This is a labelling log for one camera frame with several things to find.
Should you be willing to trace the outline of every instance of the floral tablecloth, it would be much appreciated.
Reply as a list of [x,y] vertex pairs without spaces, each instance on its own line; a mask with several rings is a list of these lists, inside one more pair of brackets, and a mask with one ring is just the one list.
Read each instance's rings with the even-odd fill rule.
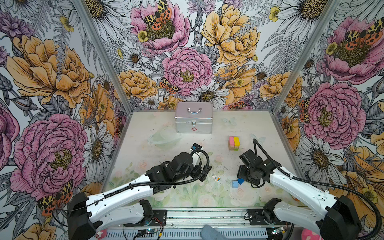
[[[239,151],[228,150],[228,136],[240,138]],[[130,182],[151,167],[171,161],[180,152],[188,152],[196,142],[210,158],[212,170],[207,179],[153,195],[148,198],[152,207],[258,207],[273,197],[301,205],[289,193],[269,183],[260,189],[251,188],[247,182],[232,188],[232,180],[237,180],[238,167],[242,164],[239,155],[253,149],[254,137],[272,158],[294,172],[269,112],[215,111],[212,134],[177,134],[171,111],[134,112],[104,190]],[[213,174],[221,180],[216,182]]]

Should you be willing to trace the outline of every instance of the wire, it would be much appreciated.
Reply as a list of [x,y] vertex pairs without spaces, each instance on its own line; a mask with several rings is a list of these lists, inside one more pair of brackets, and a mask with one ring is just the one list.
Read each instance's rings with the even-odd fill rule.
[[80,207],[80,208],[77,208],[77,209],[72,209],[72,210],[64,210],[64,209],[61,209],[62,211],[66,211],[66,212],[72,212],[72,211],[77,211],[79,209],[83,209],[83,208],[86,208],[86,207],[89,207],[91,205],[94,205],[94,204],[97,204],[98,202],[102,201],[103,199],[106,199],[106,198],[109,198],[109,197],[112,197],[116,194],[119,194],[119,193],[122,193],[126,190],[129,190],[129,189],[133,189],[135,187],[142,187],[142,186],[179,186],[179,185],[185,185],[185,184],[189,184],[191,182],[194,182],[194,181],[197,181],[199,180],[201,177],[203,177],[205,174],[208,173],[208,167],[209,167],[209,156],[208,154],[204,151],[204,150],[201,150],[201,149],[197,149],[193,152],[191,152],[191,155],[197,153],[197,152],[201,152],[205,155],[205,158],[207,160],[207,163],[206,163],[206,168],[203,169],[203,171],[201,171],[201,173],[199,175],[197,175],[196,177],[192,178],[192,179],[189,179],[189,180],[185,180],[185,181],[180,181],[180,182],[140,182],[140,183],[135,183],[135,184],[131,184],[127,187],[123,187],[119,190],[116,190],[112,193],[109,193],[109,194],[106,194],[103,198],[99,199],[99,200],[96,200],[95,202],[91,203],[91,204],[88,204],[87,206],[84,206],[84,207]]
[[291,238],[292,233],[293,233],[293,228],[294,228],[294,227],[295,227],[295,225],[292,223],[292,224],[291,224],[291,229],[289,229],[289,232],[288,232],[288,234],[287,234],[287,236],[285,237],[284,240],[288,240],[288,239]]
[[57,220],[57,218],[55,217],[55,215],[53,214],[53,212],[52,212],[52,216],[53,216],[53,218],[56,220],[56,222],[58,222],[61,226],[68,227],[67,225],[65,225],[65,224],[61,223],[59,220]]
[[245,215],[247,215],[247,214],[248,214],[248,216],[249,216],[249,212],[246,212],[246,213],[244,214],[244,217],[243,217],[244,220],[249,220],[249,217],[248,217],[248,218],[245,218]]
[[[287,177],[291,177],[290,174],[288,174],[287,172],[285,172],[280,166],[277,165],[277,163],[275,162],[275,160],[273,160],[269,154],[262,148],[262,146],[260,146],[259,142],[256,140],[256,139],[253,139],[253,144],[257,144],[257,146],[261,149],[261,151],[265,154],[265,156],[271,161],[271,163],[284,175],[286,175]],[[301,179],[299,177],[296,177],[296,176],[292,176],[292,179],[293,180],[296,180],[296,181],[300,181],[300,182],[305,182],[305,183],[308,183],[308,184],[314,184],[314,185],[321,185],[321,186],[327,186],[327,187],[333,187],[333,188],[338,188],[338,189],[341,189],[341,190],[345,190],[345,191],[348,191],[350,193],[353,193],[359,197],[361,197],[362,199],[364,199],[371,207],[372,207],[372,210],[373,212],[375,213],[375,216],[376,216],[376,225],[375,227],[373,228],[373,230],[368,233],[367,235],[365,236],[362,236],[362,237],[357,237],[356,240],[367,240],[367,239],[371,239],[373,238],[374,236],[376,236],[379,231],[380,231],[380,228],[381,228],[381,224],[382,224],[382,219],[381,219],[381,214],[380,214],[380,211],[379,209],[377,208],[377,206],[369,199],[367,198],[366,196],[364,196],[364,194],[358,192],[358,191],[355,191],[353,189],[350,189],[348,187],[344,187],[344,186],[340,186],[340,185],[336,185],[336,184],[330,184],[330,183],[325,183],[325,182],[315,182],[315,181],[311,181],[311,180],[305,180],[305,179]]]
[[125,240],[128,240],[128,238],[125,236],[125,233],[124,233],[124,224],[122,225],[122,234],[124,235]]

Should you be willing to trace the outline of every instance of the floral wallpaper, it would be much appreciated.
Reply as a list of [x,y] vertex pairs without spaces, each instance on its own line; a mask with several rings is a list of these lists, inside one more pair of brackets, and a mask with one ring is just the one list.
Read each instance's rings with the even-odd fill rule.
[[[86,0],[133,109],[175,109],[180,101],[270,109],[326,3]],[[65,16],[83,29],[73,5]],[[290,106],[302,97],[301,85],[298,78]]]
[[2,239],[68,239],[60,209],[74,194],[100,192],[127,121],[67,7],[65,0],[0,1]]
[[[302,68],[298,102],[287,97],[277,112],[306,178],[358,190],[382,214],[383,4],[349,0],[339,5]],[[361,198],[343,190],[319,188],[353,201],[364,226],[361,235],[373,229],[375,215]],[[378,239],[384,239],[384,232]]]

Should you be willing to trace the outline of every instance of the pink block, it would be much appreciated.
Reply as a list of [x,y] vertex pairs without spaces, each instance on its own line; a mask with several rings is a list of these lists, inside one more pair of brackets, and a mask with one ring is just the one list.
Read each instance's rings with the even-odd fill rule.
[[235,146],[235,140],[233,139],[233,137],[229,137],[229,145],[231,146]]

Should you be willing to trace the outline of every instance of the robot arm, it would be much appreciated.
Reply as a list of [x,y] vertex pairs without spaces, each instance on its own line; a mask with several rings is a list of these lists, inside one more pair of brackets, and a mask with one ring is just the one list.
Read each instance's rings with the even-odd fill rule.
[[147,225],[154,215],[147,200],[141,200],[131,206],[125,205],[169,189],[173,186],[172,183],[189,176],[192,180],[204,181],[212,167],[209,166],[208,157],[207,165],[203,169],[202,162],[197,164],[200,153],[208,156],[202,147],[195,143],[190,154],[182,152],[171,162],[154,166],[137,179],[120,187],[88,197],[84,192],[76,194],[68,207],[69,240],[88,240],[97,231],[112,225]]
[[[298,181],[298,179],[269,157],[265,150],[254,139],[255,153],[248,150],[240,156],[245,165],[241,165],[238,178],[259,185],[265,182],[278,186],[289,192],[310,209],[296,207],[273,198],[264,206],[264,217],[268,223],[287,221],[309,229],[322,236],[324,240],[352,240],[362,229],[353,202],[341,196],[337,198],[328,191],[321,191],[314,186]],[[268,157],[262,160],[256,152],[256,144]]]

